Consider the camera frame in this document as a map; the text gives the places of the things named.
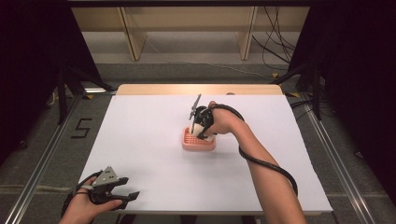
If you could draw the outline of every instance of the black tool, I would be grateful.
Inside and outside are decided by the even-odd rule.
[[[198,95],[198,98],[194,102],[194,105],[191,107],[190,119],[194,117],[194,121],[190,126],[190,134],[196,136],[199,139],[212,141],[213,136],[204,136],[204,132],[212,126],[214,120],[212,116],[212,112],[206,106],[198,106],[198,102],[201,98],[201,94]]]
[[[97,178],[91,185],[84,185],[87,180],[91,179],[94,176],[97,176]],[[88,190],[86,194],[88,194],[92,203],[101,204],[107,203],[111,200],[122,200],[122,204],[113,210],[125,209],[128,202],[136,200],[140,192],[138,191],[130,193],[128,196],[121,196],[113,195],[111,191],[116,186],[125,185],[128,180],[128,177],[118,178],[111,166],[107,166],[104,171],[100,171],[88,176],[83,181],[81,181],[72,192],[67,195],[67,198],[64,201],[64,208],[62,209],[62,216],[64,215],[64,212],[70,204],[70,201],[73,199],[74,196],[76,196],[76,194],[78,194],[77,191],[81,188]]]

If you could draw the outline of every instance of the aluminum rail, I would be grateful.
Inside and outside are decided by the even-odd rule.
[[[306,93],[301,93],[303,100],[308,100]],[[318,137],[329,156],[330,161],[332,162],[332,166],[335,172],[340,179],[341,184],[346,191],[346,195],[349,198],[350,202],[352,203],[355,212],[361,221],[361,223],[367,224],[374,224],[374,218],[371,214],[366,201],[361,196],[361,193],[355,183],[353,182],[347,168],[345,167],[343,161],[341,160],[340,155],[338,154],[337,150],[335,149],[334,144],[332,143],[332,139],[327,134],[326,129],[324,128],[322,122],[317,120],[314,113],[311,111],[310,105],[305,105],[305,110],[308,113],[308,117],[311,120],[312,125],[315,128],[315,131],[318,134]]]
[[[73,114],[75,108],[77,107],[79,101],[81,100],[80,95],[75,95],[68,107],[69,113],[67,114],[64,121],[57,126],[55,129],[54,134],[52,135],[51,139],[49,140],[49,144],[47,145],[43,155],[40,158],[40,161],[37,163],[32,175],[30,176],[28,182],[24,186],[20,197],[15,202],[14,206],[12,207],[7,221],[7,224],[14,224],[20,223],[21,219],[30,203],[32,201],[33,196],[35,195],[35,189],[40,182],[43,174],[47,170],[48,165],[54,155],[56,148],[64,134],[64,130],[69,123],[70,117]]]

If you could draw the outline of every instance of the forearm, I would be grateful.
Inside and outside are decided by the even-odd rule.
[[[245,122],[236,122],[233,135],[249,156],[278,165]],[[305,223],[300,203],[282,174],[248,161],[259,201],[270,223]]]

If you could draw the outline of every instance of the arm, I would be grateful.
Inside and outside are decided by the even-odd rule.
[[[93,177],[85,182],[85,185],[91,185],[96,179]],[[94,204],[90,201],[86,189],[79,189],[78,194],[72,199],[67,207],[64,216],[59,224],[89,224],[101,213],[114,209],[122,204],[121,200],[113,200],[107,203]]]
[[[212,113],[215,122],[206,130],[205,135],[232,133],[239,146],[248,155],[278,165],[244,121],[227,110],[214,109]],[[303,210],[289,180],[282,174],[256,163],[248,161],[247,164],[268,221],[270,223],[305,223]]]

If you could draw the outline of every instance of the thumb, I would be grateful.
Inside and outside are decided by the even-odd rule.
[[[108,201],[107,203],[98,204],[97,212],[104,213],[106,211],[115,209],[116,207],[120,206],[121,204],[122,204],[122,200],[111,200],[111,201]]]

